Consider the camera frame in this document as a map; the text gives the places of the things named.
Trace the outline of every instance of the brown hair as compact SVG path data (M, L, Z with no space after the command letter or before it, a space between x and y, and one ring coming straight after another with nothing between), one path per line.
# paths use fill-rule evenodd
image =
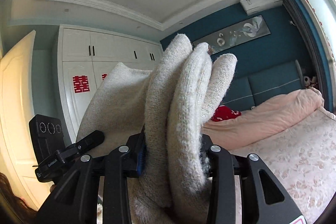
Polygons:
M0 190L19 219L25 224L32 224L36 211L30 208L24 200L14 195L9 180L3 173L0 173Z

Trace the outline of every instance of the red chinese character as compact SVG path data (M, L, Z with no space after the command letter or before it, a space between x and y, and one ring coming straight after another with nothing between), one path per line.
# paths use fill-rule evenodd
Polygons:
M75 93L90 91L89 80L86 75L82 76L76 75L72 77L72 80Z

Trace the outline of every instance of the air conditioner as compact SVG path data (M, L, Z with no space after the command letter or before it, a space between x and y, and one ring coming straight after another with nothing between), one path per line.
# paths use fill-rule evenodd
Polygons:
M242 7L247 15L252 15L283 4L283 0L241 0Z

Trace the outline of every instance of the pink quilt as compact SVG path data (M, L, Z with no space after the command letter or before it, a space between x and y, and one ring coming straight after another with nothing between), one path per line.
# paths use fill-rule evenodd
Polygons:
M318 90L296 90L270 98L236 119L208 121L202 133L227 150L237 149L286 130L323 105Z

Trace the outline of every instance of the painting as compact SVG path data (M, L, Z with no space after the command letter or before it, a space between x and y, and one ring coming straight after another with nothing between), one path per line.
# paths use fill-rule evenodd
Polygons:
M193 45L196 47L199 43L208 43L212 55L268 34L271 32L263 16L256 16L202 37L194 41Z

